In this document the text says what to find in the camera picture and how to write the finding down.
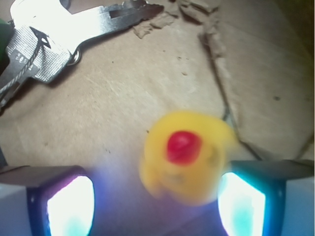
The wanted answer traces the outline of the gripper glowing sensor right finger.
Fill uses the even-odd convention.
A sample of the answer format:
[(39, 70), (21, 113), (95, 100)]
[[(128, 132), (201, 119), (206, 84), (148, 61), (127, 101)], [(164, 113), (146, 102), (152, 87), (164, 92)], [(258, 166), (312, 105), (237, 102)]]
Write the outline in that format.
[(231, 161), (220, 179), (218, 208), (229, 236), (313, 236), (315, 163)]

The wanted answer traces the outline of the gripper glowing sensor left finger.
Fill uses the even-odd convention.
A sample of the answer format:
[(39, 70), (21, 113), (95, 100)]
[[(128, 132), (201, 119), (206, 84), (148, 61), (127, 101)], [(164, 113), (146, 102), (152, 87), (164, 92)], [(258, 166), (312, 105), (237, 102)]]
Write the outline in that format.
[(0, 169), (2, 236), (88, 236), (95, 190), (81, 166)]

